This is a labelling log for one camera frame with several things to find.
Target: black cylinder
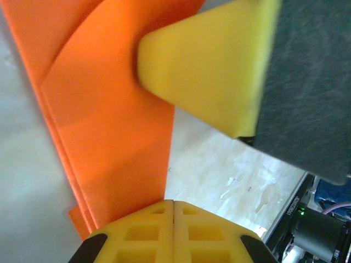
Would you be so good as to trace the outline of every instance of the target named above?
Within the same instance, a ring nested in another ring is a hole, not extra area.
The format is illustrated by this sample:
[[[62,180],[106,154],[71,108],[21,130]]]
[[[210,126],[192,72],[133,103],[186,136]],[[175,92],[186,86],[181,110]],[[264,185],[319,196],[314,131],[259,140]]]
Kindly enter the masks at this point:
[[[344,223],[309,208],[296,211],[294,222],[294,244],[325,262],[331,262]]]

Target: orange cloth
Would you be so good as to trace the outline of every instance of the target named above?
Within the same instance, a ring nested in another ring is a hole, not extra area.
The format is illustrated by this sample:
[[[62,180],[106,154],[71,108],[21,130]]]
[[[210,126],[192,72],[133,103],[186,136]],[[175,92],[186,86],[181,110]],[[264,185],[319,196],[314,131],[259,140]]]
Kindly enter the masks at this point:
[[[87,239],[90,233],[87,224],[84,221],[83,214],[79,209],[79,206],[76,206],[71,211],[69,211],[68,215],[71,218],[81,240]]]
[[[88,231],[162,200],[174,108],[138,83],[137,45],[204,0],[0,2]]]

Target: blue component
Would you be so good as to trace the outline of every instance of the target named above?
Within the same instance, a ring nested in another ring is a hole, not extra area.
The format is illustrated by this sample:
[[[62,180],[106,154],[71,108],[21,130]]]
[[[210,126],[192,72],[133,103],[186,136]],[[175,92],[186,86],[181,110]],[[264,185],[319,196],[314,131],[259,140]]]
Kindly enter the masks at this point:
[[[314,202],[319,204],[322,201],[323,205],[328,208],[329,206],[351,201],[351,180],[348,179],[345,185],[332,185],[326,181],[320,180],[314,196]],[[351,220],[351,207],[338,208],[334,213]]]

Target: folded orange towel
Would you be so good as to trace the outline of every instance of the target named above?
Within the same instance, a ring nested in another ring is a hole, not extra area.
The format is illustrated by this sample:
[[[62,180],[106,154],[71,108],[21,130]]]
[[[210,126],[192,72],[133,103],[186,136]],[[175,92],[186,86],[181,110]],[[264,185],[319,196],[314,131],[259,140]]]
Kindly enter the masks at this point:
[[[86,222],[84,221],[83,214],[81,213],[79,206],[74,207],[68,212],[68,215],[73,222],[76,231],[82,240],[89,237],[89,229]]]
[[[0,2],[88,231],[162,200],[174,108],[140,86],[137,45],[203,0]]]

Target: pink cable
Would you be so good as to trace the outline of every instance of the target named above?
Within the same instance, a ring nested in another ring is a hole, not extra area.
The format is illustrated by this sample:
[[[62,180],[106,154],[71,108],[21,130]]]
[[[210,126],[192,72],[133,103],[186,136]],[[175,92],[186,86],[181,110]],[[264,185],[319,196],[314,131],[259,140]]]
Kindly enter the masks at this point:
[[[324,209],[322,211],[322,214],[328,214],[330,212],[332,212],[335,209],[341,208],[341,207],[351,207],[351,202],[342,202],[342,203],[338,203],[338,204],[333,204],[332,206]]]

